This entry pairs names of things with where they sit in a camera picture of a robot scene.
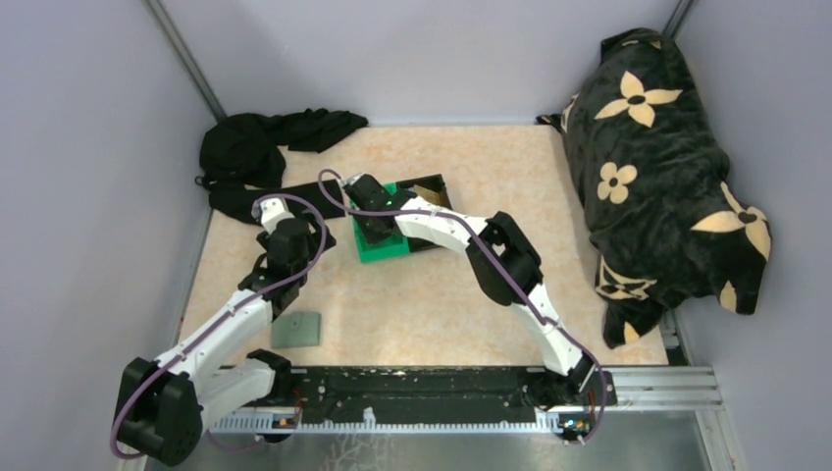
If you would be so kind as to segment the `sage green card holder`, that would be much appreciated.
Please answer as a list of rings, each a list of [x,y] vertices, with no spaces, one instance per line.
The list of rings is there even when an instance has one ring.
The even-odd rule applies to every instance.
[[[322,315],[315,311],[281,314],[271,326],[271,348],[318,346],[321,341]]]

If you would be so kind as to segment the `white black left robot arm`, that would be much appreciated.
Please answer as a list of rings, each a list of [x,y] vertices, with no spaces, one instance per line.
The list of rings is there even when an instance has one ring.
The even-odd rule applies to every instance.
[[[270,327],[299,297],[308,272],[335,244],[321,212],[307,200],[276,193],[252,214],[264,247],[229,300],[185,340],[152,360],[136,357],[122,374],[109,435],[123,459],[151,456],[169,466],[185,461],[211,427],[262,398],[287,403],[294,380],[288,360],[264,349],[231,369],[224,362]]]

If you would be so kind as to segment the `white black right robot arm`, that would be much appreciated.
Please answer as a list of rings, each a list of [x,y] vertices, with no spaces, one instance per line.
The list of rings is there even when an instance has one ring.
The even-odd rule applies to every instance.
[[[390,192],[369,174],[339,184],[368,242],[399,234],[465,256],[481,292],[514,310],[524,323],[556,398],[577,404],[588,395],[598,363],[563,327],[546,289],[540,254],[509,214],[464,215],[412,190]]]

